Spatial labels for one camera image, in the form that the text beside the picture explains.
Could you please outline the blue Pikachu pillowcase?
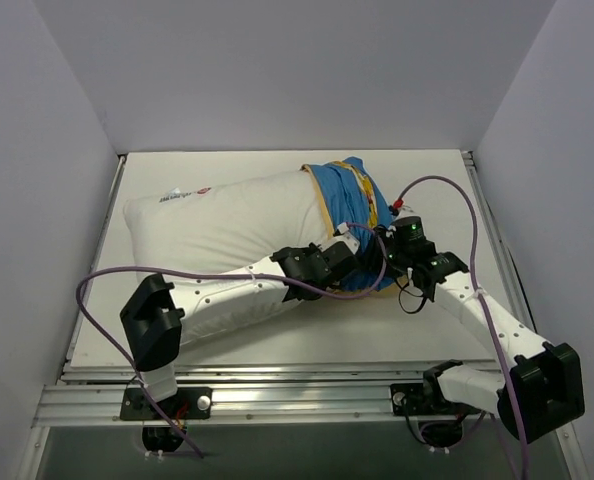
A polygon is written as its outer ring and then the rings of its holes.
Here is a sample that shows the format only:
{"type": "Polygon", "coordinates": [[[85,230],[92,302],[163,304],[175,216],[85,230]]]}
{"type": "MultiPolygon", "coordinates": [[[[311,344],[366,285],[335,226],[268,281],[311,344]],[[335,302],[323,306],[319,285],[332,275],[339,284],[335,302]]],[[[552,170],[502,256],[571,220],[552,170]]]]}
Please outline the blue Pikachu pillowcase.
{"type": "MultiPolygon", "coordinates": [[[[365,169],[362,159],[348,157],[321,165],[305,164],[301,170],[310,176],[313,183],[325,225],[324,238],[331,238],[342,223],[354,223],[375,230],[379,225],[386,227],[393,221],[389,205],[365,169]]],[[[350,227],[350,232],[360,242],[360,258],[367,249],[371,253],[371,249],[378,248],[369,231],[350,227]]],[[[376,273],[364,271],[349,275],[341,282],[341,291],[354,294],[368,289],[377,279],[381,266],[378,262],[376,273]]]]}

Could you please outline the white pillow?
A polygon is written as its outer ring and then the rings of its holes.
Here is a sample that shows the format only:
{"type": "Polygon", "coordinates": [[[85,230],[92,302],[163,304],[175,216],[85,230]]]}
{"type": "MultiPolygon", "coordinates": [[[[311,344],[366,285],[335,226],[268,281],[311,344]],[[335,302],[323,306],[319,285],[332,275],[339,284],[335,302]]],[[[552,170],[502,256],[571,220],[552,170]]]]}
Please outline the white pillow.
{"type": "Polygon", "coordinates": [[[201,274],[226,273],[333,235],[320,189],[305,170],[132,199],[124,219],[137,265],[201,274]]]}

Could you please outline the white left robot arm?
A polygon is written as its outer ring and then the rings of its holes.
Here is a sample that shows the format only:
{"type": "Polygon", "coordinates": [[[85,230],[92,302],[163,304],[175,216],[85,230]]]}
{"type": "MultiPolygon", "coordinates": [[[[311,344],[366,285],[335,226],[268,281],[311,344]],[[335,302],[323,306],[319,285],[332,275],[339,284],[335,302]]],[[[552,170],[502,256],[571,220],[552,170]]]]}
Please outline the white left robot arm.
{"type": "Polygon", "coordinates": [[[217,279],[144,278],[120,319],[146,392],[143,408],[156,419],[179,405],[174,362],[180,347],[266,321],[327,290],[359,267],[360,242],[338,234],[321,245],[285,247],[217,279]]]}

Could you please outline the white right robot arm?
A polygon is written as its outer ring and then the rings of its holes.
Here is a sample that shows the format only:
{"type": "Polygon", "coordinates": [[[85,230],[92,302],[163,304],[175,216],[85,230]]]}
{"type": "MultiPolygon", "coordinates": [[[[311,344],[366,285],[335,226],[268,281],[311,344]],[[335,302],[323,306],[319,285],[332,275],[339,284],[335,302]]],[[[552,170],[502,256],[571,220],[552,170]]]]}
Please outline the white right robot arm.
{"type": "Polygon", "coordinates": [[[449,360],[423,375],[421,400],[432,412],[453,404],[497,416],[518,440],[531,443],[585,412],[581,360],[567,343],[554,345],[528,329],[474,279],[452,252],[439,252],[420,217],[408,215],[377,229],[387,272],[405,277],[495,356],[500,371],[487,373],[449,360]]]}

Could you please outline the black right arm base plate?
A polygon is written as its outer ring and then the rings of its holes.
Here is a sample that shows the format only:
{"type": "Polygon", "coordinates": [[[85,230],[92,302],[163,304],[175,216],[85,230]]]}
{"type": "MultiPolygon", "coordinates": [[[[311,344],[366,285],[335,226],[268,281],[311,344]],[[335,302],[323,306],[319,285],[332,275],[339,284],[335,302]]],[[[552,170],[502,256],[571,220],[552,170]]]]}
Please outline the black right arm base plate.
{"type": "Polygon", "coordinates": [[[437,400],[425,392],[422,383],[395,383],[389,386],[391,410],[394,416],[463,416],[479,410],[459,403],[437,400]]]}

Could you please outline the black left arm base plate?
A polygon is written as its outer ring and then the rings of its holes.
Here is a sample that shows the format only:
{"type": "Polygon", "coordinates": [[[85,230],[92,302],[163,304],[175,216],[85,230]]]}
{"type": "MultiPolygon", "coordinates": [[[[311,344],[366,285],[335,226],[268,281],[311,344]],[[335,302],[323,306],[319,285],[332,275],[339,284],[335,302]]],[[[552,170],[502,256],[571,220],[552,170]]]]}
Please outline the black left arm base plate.
{"type": "MultiPolygon", "coordinates": [[[[171,420],[206,420],[211,416],[213,390],[182,386],[172,397],[158,403],[171,420]]],[[[161,420],[162,417],[139,387],[124,391],[119,418],[123,421],[161,420]]]]}

